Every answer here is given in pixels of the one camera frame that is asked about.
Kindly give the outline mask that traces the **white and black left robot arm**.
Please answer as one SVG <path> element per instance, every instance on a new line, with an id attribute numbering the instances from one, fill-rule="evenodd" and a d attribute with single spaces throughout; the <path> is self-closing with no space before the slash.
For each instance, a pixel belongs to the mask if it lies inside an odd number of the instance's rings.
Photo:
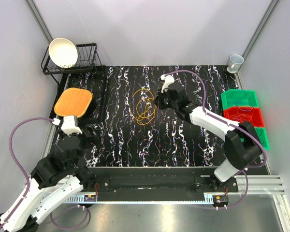
<path id="1" fill-rule="evenodd" d="M 17 200 L 0 214 L 0 230 L 35 232 L 56 208 L 72 195 L 96 189 L 95 175 L 80 166 L 90 140 L 81 130 L 59 139 L 55 147 L 39 160 Z"/>

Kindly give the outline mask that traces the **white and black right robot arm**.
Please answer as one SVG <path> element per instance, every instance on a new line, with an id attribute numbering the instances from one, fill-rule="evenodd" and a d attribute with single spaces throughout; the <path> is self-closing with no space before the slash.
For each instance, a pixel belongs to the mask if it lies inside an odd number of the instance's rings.
<path id="1" fill-rule="evenodd" d="M 201 105 L 193 104 L 184 87 L 178 83 L 159 89 L 154 104 L 160 110 L 174 110 L 181 120 L 205 128 L 224 141 L 226 158 L 210 179 L 210 187 L 214 191 L 219 192 L 226 188 L 231 177 L 248 167 L 264 152 L 256 130 L 249 121 L 232 121 Z"/>

